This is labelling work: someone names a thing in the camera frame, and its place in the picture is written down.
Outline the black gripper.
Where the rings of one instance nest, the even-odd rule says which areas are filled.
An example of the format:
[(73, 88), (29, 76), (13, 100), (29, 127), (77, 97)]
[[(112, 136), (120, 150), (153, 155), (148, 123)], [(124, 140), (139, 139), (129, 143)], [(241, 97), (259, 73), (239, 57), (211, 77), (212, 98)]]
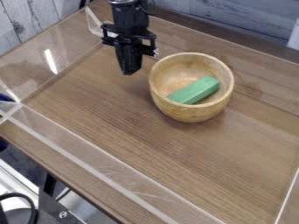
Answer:
[[(156, 55), (156, 35), (148, 31), (149, 17), (147, 1), (109, 1), (113, 23), (103, 23), (101, 41), (109, 46), (116, 46), (116, 58), (124, 74), (133, 74), (143, 63), (143, 54)], [(132, 45), (135, 40), (147, 39), (151, 45), (141, 45), (141, 49)], [(131, 46), (116, 45), (116, 40), (123, 40)]]

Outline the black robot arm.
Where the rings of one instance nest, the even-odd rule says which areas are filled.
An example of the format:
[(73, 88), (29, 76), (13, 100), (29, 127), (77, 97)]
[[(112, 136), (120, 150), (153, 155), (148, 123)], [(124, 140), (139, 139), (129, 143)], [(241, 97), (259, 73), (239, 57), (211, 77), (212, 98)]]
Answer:
[(115, 47), (123, 75), (141, 69), (143, 56), (156, 55), (156, 35), (148, 30), (149, 17), (147, 0), (108, 0), (113, 23), (104, 23), (101, 43)]

